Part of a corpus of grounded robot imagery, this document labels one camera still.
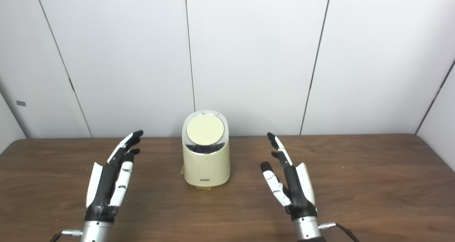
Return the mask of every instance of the panel seam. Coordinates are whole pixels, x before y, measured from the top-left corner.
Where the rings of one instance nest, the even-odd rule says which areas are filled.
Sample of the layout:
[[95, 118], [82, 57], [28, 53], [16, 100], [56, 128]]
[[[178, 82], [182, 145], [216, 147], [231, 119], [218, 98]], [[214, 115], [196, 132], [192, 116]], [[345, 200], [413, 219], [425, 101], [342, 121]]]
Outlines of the panel seam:
[[194, 79], [193, 79], [193, 62], [191, 58], [191, 43], [190, 43], [190, 22], [188, 20], [188, 3], [187, 0], [185, 0], [185, 11], [187, 13], [187, 31], [188, 31], [188, 50], [190, 52], [190, 71], [191, 71], [191, 87], [193, 90], [193, 108], [194, 111], [196, 111], [196, 98], [194, 95]]
[[438, 91], [436, 92], [436, 95], [434, 96], [433, 100], [431, 101], [431, 103], [430, 103], [430, 105], [429, 105], [427, 111], [425, 112], [425, 115], [424, 115], [424, 117], [423, 117], [421, 123], [420, 123], [419, 126], [417, 127], [417, 130], [416, 130], [416, 132], [414, 133], [414, 135], [417, 135], [417, 133], [418, 133], [419, 130], [421, 129], [422, 124], [424, 123], [424, 121], [425, 121], [425, 119], [426, 119], [426, 117], [427, 117], [427, 115], [428, 115], [428, 113], [429, 113], [431, 107], [433, 107], [434, 101], [436, 101], [436, 98], [438, 97], [439, 93], [441, 92], [441, 89], [442, 89], [442, 87], [444, 86], [444, 84], [445, 84], [447, 78], [449, 77], [450, 72], [452, 72], [452, 69], [453, 69], [454, 65], [455, 65], [455, 60], [454, 60], [454, 62], [452, 63], [452, 66], [450, 66], [449, 71], [448, 71], [447, 74], [445, 75], [445, 78], [444, 78], [444, 80], [442, 81], [441, 86], [439, 87]]
[[305, 115], [307, 114], [308, 101], [310, 99], [310, 92], [311, 92], [312, 82], [313, 82], [313, 78], [314, 78], [314, 71], [316, 69], [317, 57], [319, 56], [319, 49], [321, 47], [322, 35], [324, 32], [325, 19], [327, 18], [327, 11], [328, 11], [329, 3], [330, 3], [330, 0], [327, 0], [327, 6], [325, 7], [324, 20], [322, 22], [321, 34], [319, 36], [319, 43], [317, 44], [316, 57], [314, 58], [314, 65], [313, 65], [312, 74], [311, 74], [310, 87], [308, 88], [307, 100], [305, 102], [304, 116], [302, 117], [302, 125], [300, 126], [299, 135], [302, 135], [302, 130], [304, 128]]
[[77, 96], [76, 90], [75, 90], [75, 88], [73, 87], [73, 83], [72, 83], [72, 81], [71, 81], [70, 74], [68, 73], [68, 69], [66, 68], [65, 61], [63, 60], [63, 56], [62, 56], [61, 51], [60, 51], [60, 48], [59, 48], [59, 46], [58, 46], [58, 44], [57, 44], [57, 40], [55, 39], [55, 35], [54, 35], [54, 32], [52, 31], [52, 27], [50, 26], [49, 19], [47, 18], [46, 12], [44, 11], [44, 6], [43, 6], [41, 0], [38, 0], [38, 2], [39, 2], [39, 5], [41, 6], [41, 11], [43, 11], [44, 18], [46, 19], [47, 26], [49, 27], [50, 34], [52, 35], [52, 39], [54, 40], [55, 46], [57, 47], [57, 51], [58, 51], [58, 54], [59, 54], [59, 56], [60, 56], [60, 60], [61, 60], [61, 62], [62, 62], [62, 64], [63, 64], [63, 67], [65, 68], [65, 72], [66, 72], [66, 75], [68, 76], [68, 80], [70, 81], [70, 85], [71, 85], [71, 87], [73, 88], [73, 92], [74, 92], [74, 95], [76, 96], [77, 104], [79, 105], [79, 109], [81, 110], [82, 117], [84, 118], [84, 121], [85, 121], [85, 123], [86, 123], [88, 132], [90, 133], [90, 137], [93, 138], [93, 135], [92, 135], [91, 130], [90, 130], [90, 127], [89, 127], [89, 125], [88, 125], [86, 116], [85, 116], [85, 114], [84, 114], [84, 110], [82, 109], [81, 102], [79, 101], [79, 98], [78, 98], [78, 96]]

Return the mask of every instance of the cable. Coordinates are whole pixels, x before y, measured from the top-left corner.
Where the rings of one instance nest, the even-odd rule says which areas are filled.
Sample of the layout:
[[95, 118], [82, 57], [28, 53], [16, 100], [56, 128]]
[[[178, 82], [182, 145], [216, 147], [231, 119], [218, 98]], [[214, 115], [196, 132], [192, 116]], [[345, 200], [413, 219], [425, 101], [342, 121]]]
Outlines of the cable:
[[55, 235], [50, 239], [49, 242], [55, 242], [55, 241], [57, 241], [57, 240], [60, 238], [60, 236], [61, 236], [61, 232], [55, 234]]
[[354, 236], [354, 234], [349, 230], [349, 229], [346, 229], [345, 227], [343, 227], [341, 224], [339, 223], [335, 223], [336, 226], [340, 229], [342, 229], [344, 232], [346, 232], [346, 235], [348, 235], [354, 242], [360, 242], [357, 237]]

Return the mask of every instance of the wood grain surface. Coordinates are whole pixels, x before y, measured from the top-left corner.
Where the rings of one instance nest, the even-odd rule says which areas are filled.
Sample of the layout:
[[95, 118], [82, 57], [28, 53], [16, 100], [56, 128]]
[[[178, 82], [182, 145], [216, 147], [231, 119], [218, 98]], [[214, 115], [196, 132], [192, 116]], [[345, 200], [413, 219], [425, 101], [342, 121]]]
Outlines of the wood grain surface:
[[[280, 136], [304, 161], [319, 222], [336, 221], [361, 242], [455, 241], [455, 174], [414, 135]], [[93, 162], [105, 163], [120, 139], [26, 139], [0, 156], [0, 241], [47, 242], [81, 229]], [[188, 185], [180, 138], [143, 138], [111, 242], [294, 242], [294, 227], [259, 164], [266, 136], [232, 137], [229, 182]], [[348, 242], [340, 229], [328, 242]], [[60, 241], [79, 241], [62, 237]]]

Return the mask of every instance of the round lid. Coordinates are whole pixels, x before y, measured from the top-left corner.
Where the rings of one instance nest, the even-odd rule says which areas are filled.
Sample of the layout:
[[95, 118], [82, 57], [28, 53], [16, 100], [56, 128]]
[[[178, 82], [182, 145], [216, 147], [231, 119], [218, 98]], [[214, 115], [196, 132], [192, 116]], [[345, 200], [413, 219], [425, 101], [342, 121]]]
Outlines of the round lid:
[[212, 145], [224, 134], [224, 124], [211, 114], [198, 115], [187, 126], [188, 138], [197, 145]]

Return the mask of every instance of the white wall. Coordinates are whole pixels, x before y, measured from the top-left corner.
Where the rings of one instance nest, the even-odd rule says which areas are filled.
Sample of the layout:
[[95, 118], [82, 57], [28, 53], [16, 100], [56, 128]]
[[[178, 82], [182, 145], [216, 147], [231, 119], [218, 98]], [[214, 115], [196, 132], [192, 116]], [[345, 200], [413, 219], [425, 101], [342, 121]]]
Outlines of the white wall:
[[0, 0], [0, 91], [33, 138], [178, 136], [195, 109], [231, 135], [414, 133], [455, 58], [452, 0], [330, 0], [314, 73], [328, 0], [41, 2], [75, 92], [39, 1]]
[[0, 153], [12, 142], [25, 138], [5, 99], [0, 94]]
[[327, 0], [187, 0], [196, 109], [298, 135]]
[[417, 135], [455, 170], [455, 71], [444, 86]]
[[455, 58], [454, 0], [330, 0], [302, 134], [415, 133]]
[[89, 137], [38, 0], [0, 0], [0, 21], [0, 90], [25, 133]]
[[94, 137], [177, 136], [194, 111], [185, 0], [41, 0]]

